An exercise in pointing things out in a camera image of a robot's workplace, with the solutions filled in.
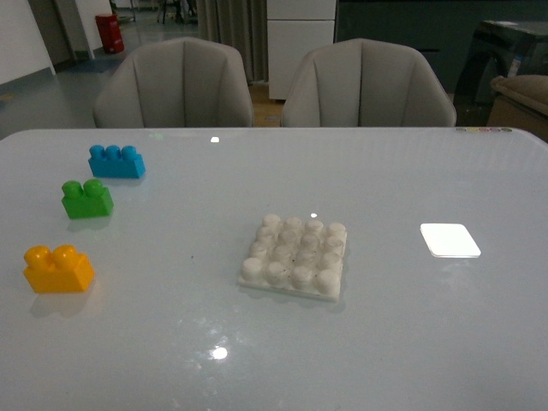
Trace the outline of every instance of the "wall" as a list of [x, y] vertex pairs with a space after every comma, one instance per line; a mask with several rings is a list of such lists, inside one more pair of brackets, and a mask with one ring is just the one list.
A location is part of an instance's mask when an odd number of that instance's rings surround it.
[[[73, 0], [91, 50], [102, 46], [95, 15], [110, 14], [109, 0]], [[50, 57], [27, 0], [1, 0], [0, 84], [42, 69], [51, 69]]]
[[0, 84], [47, 68], [53, 70], [28, 2], [2, 0]]
[[75, 0], [78, 11], [80, 12], [80, 18], [82, 19], [82, 25], [84, 26], [84, 32], [86, 33], [87, 43], [91, 50], [97, 50], [102, 47], [101, 37], [95, 23], [96, 15], [110, 15], [112, 9], [110, 8], [109, 0]]

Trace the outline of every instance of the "doorway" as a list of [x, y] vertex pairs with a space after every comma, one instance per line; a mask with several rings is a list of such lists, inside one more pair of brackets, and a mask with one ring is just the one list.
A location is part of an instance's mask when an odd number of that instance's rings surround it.
[[28, 0], [56, 72], [76, 64], [55, 0]]

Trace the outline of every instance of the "gray chair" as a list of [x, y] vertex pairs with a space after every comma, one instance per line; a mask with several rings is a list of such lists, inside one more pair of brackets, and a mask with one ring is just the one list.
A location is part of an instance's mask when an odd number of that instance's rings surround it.
[[194, 38], [141, 46], [93, 106], [98, 128], [251, 127], [240, 53]]
[[283, 127], [453, 127], [456, 113], [415, 49], [353, 39], [308, 53], [282, 113]]

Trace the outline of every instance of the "green toy block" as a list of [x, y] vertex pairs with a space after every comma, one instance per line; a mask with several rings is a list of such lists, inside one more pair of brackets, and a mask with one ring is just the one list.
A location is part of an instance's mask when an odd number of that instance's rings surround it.
[[62, 203], [70, 219], [105, 217], [114, 208], [109, 189], [96, 178], [86, 181], [84, 188], [79, 182], [65, 182], [63, 192]]

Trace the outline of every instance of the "curtain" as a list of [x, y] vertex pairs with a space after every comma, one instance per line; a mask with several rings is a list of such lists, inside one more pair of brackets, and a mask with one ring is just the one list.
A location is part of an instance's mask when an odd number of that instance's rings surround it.
[[266, 0], [197, 0], [200, 37], [241, 53], [247, 82], [268, 81]]

